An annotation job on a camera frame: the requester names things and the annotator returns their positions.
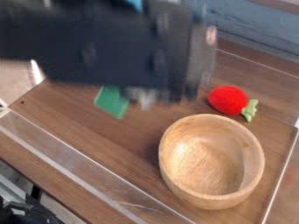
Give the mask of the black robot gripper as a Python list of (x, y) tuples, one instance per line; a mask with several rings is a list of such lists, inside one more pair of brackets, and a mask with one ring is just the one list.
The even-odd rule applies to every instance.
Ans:
[(148, 109), (156, 102), (194, 101), (212, 75), (217, 28), (204, 0), (82, 0), (90, 41), (80, 52), (77, 82), (100, 85), (100, 97)]

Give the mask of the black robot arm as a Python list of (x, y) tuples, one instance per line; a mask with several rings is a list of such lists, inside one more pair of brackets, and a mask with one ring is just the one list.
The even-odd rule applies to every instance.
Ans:
[(204, 12), (201, 0), (0, 0), (0, 58), (97, 85), (94, 104), (113, 116), (130, 103), (192, 101), (216, 62)]

